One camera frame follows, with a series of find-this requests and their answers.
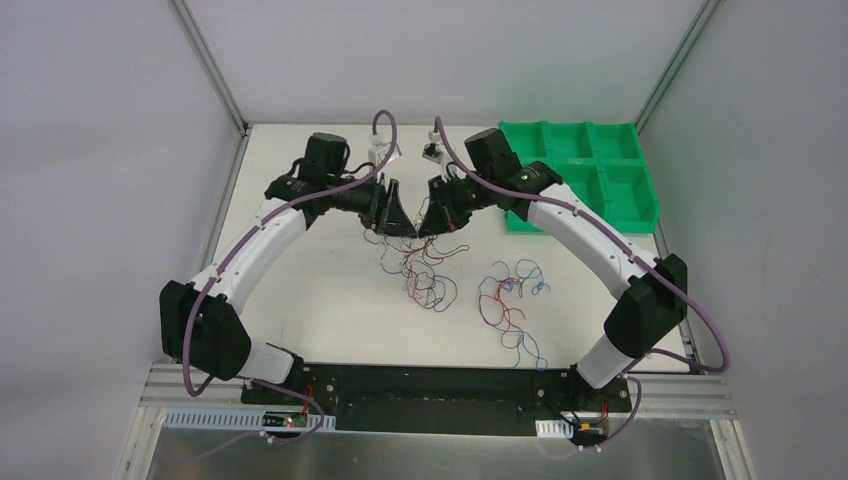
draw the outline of green container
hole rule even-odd
[[[499,125],[522,165],[541,161],[622,233],[653,233],[660,205],[632,123],[506,123]],[[543,233],[515,214],[509,233]]]

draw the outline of white work surface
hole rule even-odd
[[[437,165],[421,158],[428,130],[426,126],[401,126],[398,143],[405,155],[384,170],[387,179],[400,182],[401,202],[410,219],[427,196],[427,180],[439,174]],[[447,127],[448,140],[468,165],[463,141],[481,130]],[[216,258],[252,219],[268,184],[303,156],[307,139],[319,131],[347,139],[351,148],[348,169],[367,160],[370,126],[254,126]],[[389,127],[382,125],[381,131],[388,135]],[[615,302],[600,280],[556,240],[546,235],[507,235],[503,217],[503,211],[495,207],[475,212],[465,228],[436,241],[443,252],[461,244],[471,247],[435,267],[437,274],[449,276],[458,285],[454,304],[436,313],[409,298],[403,277],[380,268],[382,247],[362,238],[356,214],[330,211],[270,268],[248,300],[242,322],[254,338],[292,350],[308,362],[512,367],[515,351],[501,345],[500,333],[478,313],[478,285],[487,275],[503,277],[503,267],[493,267],[493,262],[503,260],[512,266],[529,258],[541,266],[551,291],[534,297],[526,289],[524,298],[510,293],[506,302],[525,312],[526,320],[514,315],[513,321],[538,341],[549,368],[567,367],[580,360],[603,334],[604,320]],[[630,238],[656,251],[653,236]],[[493,293],[495,286],[489,282],[488,293]],[[659,346],[683,354],[677,329]],[[534,366],[526,352],[520,366]],[[638,368],[686,369],[657,355]]]

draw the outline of metal frame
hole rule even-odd
[[[232,198],[233,189],[244,159],[251,128],[241,115],[232,92],[227,87],[208,45],[203,39],[191,11],[185,0],[169,0],[178,23],[186,33],[186,38],[206,72],[212,88],[221,99],[233,124],[241,134],[233,164],[221,195],[211,232],[207,236],[201,258],[201,267],[212,261],[226,211]],[[660,101],[668,92],[685,64],[692,49],[706,26],[713,18],[722,0],[704,0],[698,13],[689,26],[684,38],[663,71],[660,80],[648,98],[644,108],[636,119],[638,132],[644,130]],[[657,249],[661,255],[668,254],[662,225],[655,234]],[[681,326],[681,334],[687,353],[697,359],[702,351],[699,342],[692,335],[688,319]],[[729,479],[756,479],[748,448],[742,436],[737,412],[733,406],[730,390],[722,376],[680,375],[680,374],[632,374],[643,385],[643,401],[640,418],[670,419],[685,418],[709,420],[715,437],[715,443]],[[205,378],[203,372],[193,370],[192,378],[199,383]],[[181,367],[169,363],[156,363],[150,373],[142,393],[135,421],[130,432],[125,452],[118,472],[119,479],[143,479],[147,477],[153,451],[163,426],[168,409],[172,407],[198,409],[223,408],[229,410],[256,410],[256,405],[240,403],[242,382],[213,380],[203,396],[191,398],[183,387]],[[283,409],[285,406],[273,406]]]

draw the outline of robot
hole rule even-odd
[[[366,166],[376,168],[380,161],[390,160],[387,155],[392,156],[394,152],[379,137],[373,140],[375,147]],[[396,180],[390,180],[387,185],[382,175],[367,181],[354,179],[345,171],[350,152],[347,141],[326,133],[312,135],[303,158],[296,160],[290,172],[268,186],[265,200],[253,222],[245,227],[240,240],[227,250],[229,254],[216,259],[191,281],[171,281],[162,289],[159,303],[165,354],[188,360],[192,367],[208,373],[209,380],[213,377],[222,380],[258,379],[289,390],[303,391],[310,381],[310,375],[304,373],[310,371],[309,364],[294,352],[250,338],[239,320],[252,289],[288,245],[307,232],[329,209],[355,214],[363,228],[380,235],[423,238],[462,229],[471,221],[473,212],[496,207],[514,212],[522,220],[556,238],[600,278],[617,300],[604,323],[604,335],[578,363],[561,372],[526,377],[529,386],[519,386],[518,382],[509,388],[520,388],[521,395],[527,394],[527,398],[535,396],[537,386],[540,392],[541,386],[547,388],[550,393],[545,394],[544,402],[538,398],[530,400],[540,412],[533,417],[535,419],[550,415],[550,412],[541,413],[545,410],[544,405],[552,410],[599,411],[600,400],[617,398],[619,392],[625,393],[627,382],[621,378],[621,373],[647,354],[683,320],[687,312],[687,305],[655,274],[686,292],[686,264],[673,254],[662,259],[654,258],[651,252],[633,245],[594,212],[583,207],[562,178],[545,164],[533,162],[522,166],[500,130],[484,130],[465,141],[474,168],[473,172],[466,170],[465,177],[457,174],[456,167],[460,165],[452,160],[454,155],[445,155],[445,147],[450,148],[438,129],[431,133],[424,157],[441,165],[441,175],[428,181],[429,205],[420,228],[416,230],[400,205]],[[469,174],[484,182],[472,179]],[[285,208],[287,202],[308,199],[318,192],[352,183],[357,185],[350,190]],[[526,198],[516,198],[515,192]],[[557,199],[560,204],[533,200],[537,195]],[[629,251],[629,255],[623,253],[622,248]],[[639,261],[647,262],[654,269],[654,275],[645,273]],[[190,348],[188,356],[185,355],[186,347]],[[333,370],[336,372],[332,374],[333,381],[336,381],[335,375],[347,375],[348,379],[365,375],[357,377],[358,373],[339,368]],[[376,388],[380,380],[375,379],[395,378],[390,377],[394,375],[391,369],[401,367],[372,368],[392,372],[369,371],[368,375],[372,376],[366,383],[371,382],[369,385]],[[422,373],[417,378],[435,378],[430,370],[438,369],[428,369],[426,375]],[[459,375],[453,370],[444,370],[448,377]],[[311,371],[322,370],[320,366],[312,366]],[[404,372],[409,378],[409,372],[414,373],[415,368],[410,367]],[[506,370],[503,373],[535,375],[535,372]],[[474,375],[467,371],[462,374]],[[189,389],[189,392],[199,394],[205,384],[200,390]],[[404,383],[402,388],[410,391],[414,385]],[[243,402],[290,404],[292,400],[268,389],[253,387],[251,390],[243,392]],[[323,394],[319,398],[316,394],[315,399],[322,403],[325,410],[337,416],[344,414],[339,395]],[[623,403],[618,400],[618,409],[611,411],[630,411],[629,399]]]

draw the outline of white wall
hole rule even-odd
[[[235,130],[164,0],[3,2],[0,65],[0,478],[111,478]]]
[[[760,478],[848,478],[848,8],[729,1],[643,135]]]
[[[193,0],[245,118],[630,122],[702,0]]]

